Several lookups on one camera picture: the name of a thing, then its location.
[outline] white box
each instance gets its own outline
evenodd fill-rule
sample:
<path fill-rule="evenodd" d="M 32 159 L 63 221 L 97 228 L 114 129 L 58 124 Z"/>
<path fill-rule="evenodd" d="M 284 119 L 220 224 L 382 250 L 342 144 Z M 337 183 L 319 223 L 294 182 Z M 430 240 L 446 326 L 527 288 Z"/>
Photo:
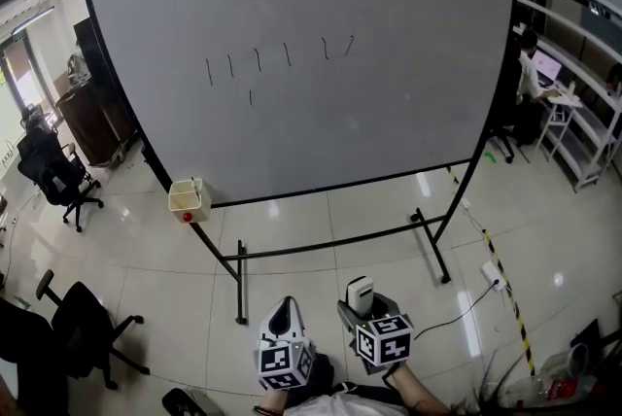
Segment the white box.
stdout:
<path fill-rule="evenodd" d="M 168 209 L 182 223 L 203 223 L 210 219 L 212 198 L 200 178 L 176 181 L 168 191 Z"/>

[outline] whiteboard frame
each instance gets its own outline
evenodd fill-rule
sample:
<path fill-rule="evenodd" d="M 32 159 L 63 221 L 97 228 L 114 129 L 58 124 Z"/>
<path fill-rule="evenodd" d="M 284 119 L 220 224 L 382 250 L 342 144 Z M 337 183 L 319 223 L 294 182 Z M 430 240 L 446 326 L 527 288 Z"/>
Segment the whiteboard frame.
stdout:
<path fill-rule="evenodd" d="M 513 37 L 513 23 L 512 23 L 512 21 L 513 21 L 514 16 L 515 16 L 516 6 L 517 6 L 517 1 L 516 0 L 512 0 L 511 15 L 510 15 L 510 20 L 508 21 L 507 38 L 506 38 L 506 41 L 505 41 L 505 52 L 507 52 L 510 39 Z M 141 126 L 140 122 L 138 121 L 138 118 L 136 117 L 136 114 L 134 113 L 134 111 L 132 109 L 131 103 L 129 102 L 129 100 L 127 98 L 127 95 L 125 94 L 125 91 L 124 91 L 124 89 L 122 87 L 122 84 L 121 84 L 121 80 L 119 79 L 117 71 L 115 70 L 115 66 L 114 66 L 114 64 L 112 62 L 112 58 L 110 57 L 108 49 L 106 48 L 106 44 L 105 44 L 105 41 L 104 41 L 104 38 L 103 38 L 103 35 L 102 35 L 102 32 L 101 32 L 101 29 L 99 27 L 99 22 L 97 20 L 97 14 L 95 13 L 92 0 L 86 0 L 86 7 L 87 7 L 87 10 L 88 10 L 88 15 L 90 17 L 91 23 L 93 25 L 93 30 L 95 32 L 95 37 L 96 37 L 97 42 L 99 44 L 100 50 L 102 51 L 102 54 L 104 56 L 104 60 L 106 62 L 106 66 L 108 67 L 108 70 L 109 70 L 109 72 L 111 74 L 114 86 L 116 86 L 117 90 L 120 92 L 122 100 L 123 100 L 123 103 L 124 103 L 125 107 L 127 108 L 127 111 L 129 112 L 129 114 L 130 114 L 130 116 L 132 118 L 132 121 L 133 121 L 136 129 L 138 130 L 138 132 L 139 132 L 143 142 L 144 142 L 146 161 L 150 165 L 152 170 L 154 171 L 155 176 L 157 177 L 157 179 L 160 182 L 160 184 L 162 185 L 162 187 L 166 191 L 168 191 L 170 185 L 172 184 L 172 180 L 171 180 L 170 176 L 168 175 L 168 173 L 166 172 L 166 169 L 164 168 L 163 164 L 161 163 L 161 161 L 157 157 L 157 154 L 156 154 L 155 150 L 153 149 L 153 147 L 152 147 L 152 145 L 151 145 L 151 143 L 149 141 L 149 138 L 147 138 L 147 135 L 145 134 L 145 131 L 144 131 L 143 127 Z M 267 201 L 267 200 L 275 200 L 275 199 L 280 199 L 280 198 L 287 198 L 287 197 L 290 197 L 290 196 L 300 196 L 300 195 L 314 193 L 314 192 L 319 192 L 319 191 L 339 190 L 339 189 L 343 189 L 343 188 L 348 188 L 348 187 L 353 187 L 353 186 L 358 186 L 358 185 L 364 185 L 364 184 L 367 184 L 367 183 L 376 183 L 376 182 L 379 182 L 379 181 L 399 178 L 399 177 L 402 177 L 402 176 L 409 176 L 409 175 L 417 174 L 419 172 L 428 172 L 428 171 L 432 171 L 432 170 L 436 170 L 436 169 L 441 169 L 441 168 L 445 168 L 445 167 L 450 167 L 452 165 L 457 165 L 457 164 L 461 164 L 461 163 L 470 162 L 470 164 L 473 164 L 473 162 L 475 161 L 475 164 L 476 164 L 477 160 L 479 159 L 479 157 L 483 153 L 486 141 L 488 139 L 488 131 L 490 130 L 490 120 L 491 120 L 490 111 L 493 109 L 493 107 L 495 106 L 495 102 L 498 99 L 499 89 L 500 89 L 500 77 L 498 77 L 497 85 L 495 87 L 495 92 L 493 94 L 493 100 L 491 101 L 491 107 L 490 107 L 490 109 L 488 111 L 487 118 L 484 121 L 484 126 L 482 128 L 482 132 L 480 133 L 479 140 L 478 140 L 478 142 L 477 142 L 477 144 L 475 146 L 475 150 L 473 152 L 473 156 L 472 157 L 460 158 L 460 159 L 457 159 L 455 161 L 444 163 L 444 164 L 432 165 L 430 167 L 419 168 L 419 169 L 415 169 L 415 170 L 410 170 L 410 171 L 406 171 L 406 172 L 400 172 L 400 173 L 397 173 L 397 174 L 391 174 L 391 175 L 387 175 L 387 176 L 376 177 L 376 178 L 372 178 L 372 179 L 360 180 L 360 181 L 356 181 L 356 182 L 352 182 L 352 183 L 345 183 L 345 184 L 328 186 L 328 187 L 318 187 L 318 188 L 314 188 L 314 189 L 311 189 L 311 190 L 305 190 L 305 191 L 294 191 L 294 192 L 288 192 L 288 193 L 280 193 L 280 194 L 277 194 L 277 195 L 270 195 L 270 196 L 264 196 L 264 197 L 259 197 L 259 198 L 249 198 L 249 199 L 244 199 L 244 200 L 228 201 L 228 202 L 214 204 L 213 207 L 214 208 L 228 207 L 228 206 L 241 205 L 241 204 L 246 204 L 246 203 L 256 203 L 256 202 L 262 202 L 262 201 Z M 472 175 L 472 172 L 470 172 L 470 174 L 469 174 L 470 167 L 471 167 L 471 165 L 469 166 L 469 169 L 466 172 L 466 176 L 465 176 L 465 178 L 463 180 L 463 184 L 464 183 L 467 184 L 468 181 L 470 180 L 470 176 Z M 455 207 L 454 207 L 454 203 L 452 201 L 452 204 L 450 205 L 450 209 L 447 212 L 447 220 L 449 220 L 451 218 L 451 216 L 453 215 L 454 210 L 455 210 Z"/>

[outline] whiteboard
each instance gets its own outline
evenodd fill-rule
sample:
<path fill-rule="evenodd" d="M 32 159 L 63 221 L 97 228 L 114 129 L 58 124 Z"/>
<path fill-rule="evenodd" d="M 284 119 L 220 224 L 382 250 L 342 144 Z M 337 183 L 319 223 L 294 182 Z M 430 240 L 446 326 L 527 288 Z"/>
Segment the whiteboard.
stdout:
<path fill-rule="evenodd" d="M 173 181 L 216 204 L 473 156 L 513 0 L 87 0 Z"/>

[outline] laptop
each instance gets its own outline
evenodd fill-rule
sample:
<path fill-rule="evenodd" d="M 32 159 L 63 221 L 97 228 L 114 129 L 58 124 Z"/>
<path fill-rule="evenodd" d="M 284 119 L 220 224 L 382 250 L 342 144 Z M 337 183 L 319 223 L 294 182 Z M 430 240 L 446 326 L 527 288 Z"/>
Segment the laptop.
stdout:
<path fill-rule="evenodd" d="M 536 66 L 538 80 L 544 87 L 550 87 L 562 70 L 562 64 L 551 58 L 546 53 L 536 50 L 532 57 L 532 62 Z"/>

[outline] hazard tape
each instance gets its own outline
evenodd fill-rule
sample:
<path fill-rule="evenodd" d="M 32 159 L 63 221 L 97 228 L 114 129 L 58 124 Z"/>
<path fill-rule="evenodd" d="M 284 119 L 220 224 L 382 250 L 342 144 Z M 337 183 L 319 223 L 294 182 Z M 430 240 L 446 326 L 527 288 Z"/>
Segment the hazard tape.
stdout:
<path fill-rule="evenodd" d="M 456 183 L 456 185 L 459 185 L 460 181 L 458 181 L 458 178 L 454 174 L 454 171 L 451 170 L 451 167 L 447 167 L 447 172 L 449 172 L 449 175 L 451 176 L 451 179 L 454 180 L 454 183 Z"/>
<path fill-rule="evenodd" d="M 456 177 L 456 174 L 454 174 L 454 171 L 451 170 L 451 167 L 447 167 L 447 171 L 449 172 L 449 175 L 451 176 L 451 179 L 453 180 L 453 182 L 458 185 L 460 181 Z M 521 338 L 523 339 L 523 347 L 525 348 L 525 357 L 527 358 L 527 364 L 529 365 L 529 373 L 532 376 L 536 376 L 536 367 L 534 366 L 534 356 L 532 354 L 532 347 L 530 346 L 529 339 L 527 338 L 527 330 L 525 329 L 525 324 L 523 323 L 523 319 L 521 318 L 521 312 L 520 312 L 520 309 L 518 308 L 518 304 L 516 303 L 516 300 L 514 299 L 514 293 L 512 292 L 512 287 L 509 284 L 509 280 L 507 279 L 507 276 L 505 276 L 505 272 L 503 270 L 503 264 L 501 264 L 499 256 L 497 255 L 497 251 L 495 250 L 495 246 L 493 245 L 493 240 L 491 239 L 490 234 L 488 234 L 488 231 L 486 229 L 484 229 L 482 232 L 484 233 L 484 237 L 486 239 L 486 247 L 488 247 L 488 250 L 490 250 L 490 253 L 493 255 L 493 262 L 495 263 L 495 266 L 497 267 L 497 269 L 501 273 L 501 276 L 505 280 L 505 283 L 506 283 L 505 291 L 507 292 L 509 301 L 512 304 L 512 309 L 514 310 L 514 317 L 516 318 L 516 321 L 518 321 L 518 329 L 521 331 Z"/>

